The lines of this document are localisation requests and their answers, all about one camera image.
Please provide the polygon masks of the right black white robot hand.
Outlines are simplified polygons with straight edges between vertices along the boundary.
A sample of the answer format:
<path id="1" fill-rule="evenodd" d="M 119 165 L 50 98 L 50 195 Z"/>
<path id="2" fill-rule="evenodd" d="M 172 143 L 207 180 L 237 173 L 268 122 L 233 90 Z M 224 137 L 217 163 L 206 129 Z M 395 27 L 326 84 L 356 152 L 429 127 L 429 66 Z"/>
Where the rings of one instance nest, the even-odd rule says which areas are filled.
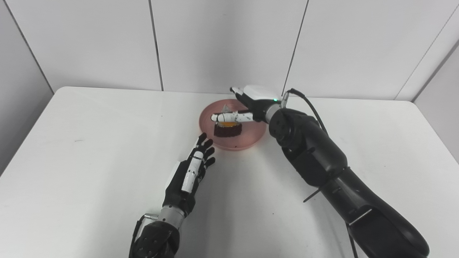
<path id="1" fill-rule="evenodd" d="M 269 124 L 274 113 L 281 108 L 281 100 L 268 88 L 257 85 L 247 85 L 243 88 L 231 87 L 236 99 L 246 107 L 246 110 L 213 113 L 213 122 L 264 122 Z"/>

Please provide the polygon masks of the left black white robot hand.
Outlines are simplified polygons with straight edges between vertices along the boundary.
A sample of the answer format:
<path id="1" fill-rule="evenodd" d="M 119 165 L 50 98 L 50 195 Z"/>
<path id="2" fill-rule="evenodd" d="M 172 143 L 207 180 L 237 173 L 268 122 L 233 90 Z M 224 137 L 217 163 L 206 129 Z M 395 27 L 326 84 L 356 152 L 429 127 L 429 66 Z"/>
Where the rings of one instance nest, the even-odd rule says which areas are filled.
<path id="1" fill-rule="evenodd" d="M 188 216 L 195 207 L 195 194 L 208 167 L 216 162 L 213 140 L 202 133 L 188 157 L 181 161 L 165 191 L 164 207 L 179 208 Z"/>

